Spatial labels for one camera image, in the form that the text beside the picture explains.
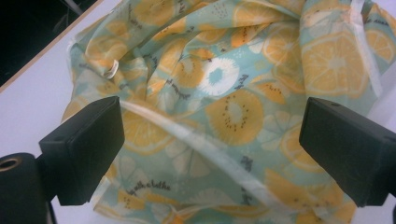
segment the white table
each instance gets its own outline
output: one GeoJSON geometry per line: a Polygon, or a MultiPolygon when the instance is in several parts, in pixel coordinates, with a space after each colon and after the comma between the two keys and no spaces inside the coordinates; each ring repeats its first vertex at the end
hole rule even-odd
{"type": "MultiPolygon", "coordinates": [[[[0,88],[0,157],[17,152],[29,152],[36,157],[41,154],[38,142],[59,126],[70,101],[73,84],[66,60],[70,40],[82,29],[106,15],[119,1],[98,0],[0,88]]],[[[394,0],[376,2],[396,17],[394,0]]],[[[389,74],[396,75],[396,63],[389,70],[389,74]]],[[[384,76],[382,81],[388,86],[396,87],[395,76],[384,76]]],[[[396,104],[389,104],[391,99],[396,100],[396,88],[385,92],[371,118],[396,132],[396,112],[392,113],[396,111],[396,104]]],[[[116,222],[94,213],[91,204],[61,207],[57,199],[52,204],[60,224],[116,222]]],[[[391,223],[394,204],[395,198],[389,196],[382,207],[359,208],[353,223],[391,223]]]]}

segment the fabric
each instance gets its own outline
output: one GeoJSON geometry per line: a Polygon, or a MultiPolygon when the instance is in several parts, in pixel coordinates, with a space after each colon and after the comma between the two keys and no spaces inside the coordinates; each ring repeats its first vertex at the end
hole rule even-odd
{"type": "Polygon", "coordinates": [[[125,144],[95,210],[133,223],[348,223],[302,149],[309,96],[363,115],[395,61],[371,1],[124,0],[70,48],[64,118],[121,99],[125,144]]]}

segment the kiwi slice print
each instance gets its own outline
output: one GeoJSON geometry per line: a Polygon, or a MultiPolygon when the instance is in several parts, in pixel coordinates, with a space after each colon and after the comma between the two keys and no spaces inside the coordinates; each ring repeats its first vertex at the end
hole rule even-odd
{"type": "Polygon", "coordinates": [[[195,57],[185,58],[176,65],[173,75],[180,86],[194,88],[204,77],[202,62],[195,57]]]}
{"type": "Polygon", "coordinates": [[[250,91],[235,91],[209,105],[205,112],[215,136],[231,146],[251,142],[262,129],[262,103],[250,91]]]}

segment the dark background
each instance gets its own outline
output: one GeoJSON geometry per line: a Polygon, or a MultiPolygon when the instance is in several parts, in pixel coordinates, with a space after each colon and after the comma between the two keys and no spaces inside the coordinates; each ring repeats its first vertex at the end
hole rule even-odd
{"type": "MultiPolygon", "coordinates": [[[[85,11],[96,0],[74,0],[85,11]]],[[[8,0],[0,3],[0,86],[33,59],[78,14],[64,0],[8,0]]]]}

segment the lemon slice print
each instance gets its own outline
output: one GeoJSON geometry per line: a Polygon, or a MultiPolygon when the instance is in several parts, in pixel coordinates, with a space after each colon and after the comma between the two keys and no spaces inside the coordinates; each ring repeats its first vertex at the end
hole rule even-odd
{"type": "Polygon", "coordinates": [[[225,96],[205,112],[215,135],[231,146],[251,142],[262,129],[262,103],[249,91],[239,90],[225,96]]]}
{"type": "Polygon", "coordinates": [[[366,32],[366,38],[370,48],[376,55],[387,63],[393,62],[396,46],[389,36],[380,30],[369,30],[366,32]]]}
{"type": "Polygon", "coordinates": [[[279,22],[271,26],[264,41],[262,54],[276,65],[295,60],[300,54],[299,26],[297,22],[279,22]]]}
{"type": "Polygon", "coordinates": [[[299,143],[301,123],[289,129],[282,137],[280,149],[295,166],[308,172],[324,172],[299,143]]]}
{"type": "Polygon", "coordinates": [[[158,67],[165,73],[171,75],[186,44],[187,40],[184,38],[178,38],[168,43],[164,47],[158,67]]]}
{"type": "Polygon", "coordinates": [[[201,30],[201,33],[196,38],[206,44],[215,43],[227,32],[227,29],[219,29],[211,24],[201,24],[198,26],[198,29],[201,30]]]}
{"type": "Polygon", "coordinates": [[[367,87],[368,72],[352,34],[314,40],[304,46],[302,59],[307,93],[359,97],[367,87]]]}
{"type": "Polygon", "coordinates": [[[254,2],[241,2],[233,10],[233,25],[250,26],[283,20],[284,14],[254,2]]]}
{"type": "Polygon", "coordinates": [[[181,18],[180,20],[172,23],[171,25],[163,28],[159,33],[157,33],[154,37],[152,37],[156,41],[160,41],[161,39],[174,34],[180,34],[186,29],[186,17],[181,18]]]}
{"type": "Polygon", "coordinates": [[[235,29],[231,35],[231,46],[238,48],[247,44],[260,31],[260,26],[245,26],[235,29]]]}
{"type": "Polygon", "coordinates": [[[133,11],[139,21],[162,26],[173,17],[174,4],[174,1],[169,0],[144,0],[133,11]]]}
{"type": "Polygon", "coordinates": [[[313,210],[309,210],[307,213],[300,213],[297,216],[296,224],[325,224],[332,221],[338,221],[340,223],[351,223],[351,219],[356,210],[356,205],[353,202],[343,204],[340,206],[331,216],[331,219],[322,219],[315,215],[313,210]]]}
{"type": "Polygon", "coordinates": [[[88,100],[86,100],[84,97],[77,96],[74,97],[69,105],[67,105],[66,110],[64,111],[64,115],[62,117],[62,120],[66,120],[71,118],[73,115],[77,114],[78,111],[80,111],[84,106],[88,104],[88,100]]]}
{"type": "Polygon", "coordinates": [[[301,66],[299,26],[296,22],[280,22],[271,27],[264,41],[262,54],[275,66],[276,79],[297,93],[304,93],[301,66]]]}
{"type": "Polygon", "coordinates": [[[140,155],[152,155],[173,140],[172,135],[164,129],[132,112],[124,112],[122,120],[125,132],[124,146],[140,155]]]}
{"type": "Polygon", "coordinates": [[[128,52],[127,46],[116,37],[108,35],[91,39],[85,53],[95,60],[108,60],[113,64],[113,60],[119,60],[128,52]]]}
{"type": "Polygon", "coordinates": [[[107,30],[121,38],[129,39],[131,35],[128,32],[128,26],[125,21],[112,21],[106,25],[107,30]]]}

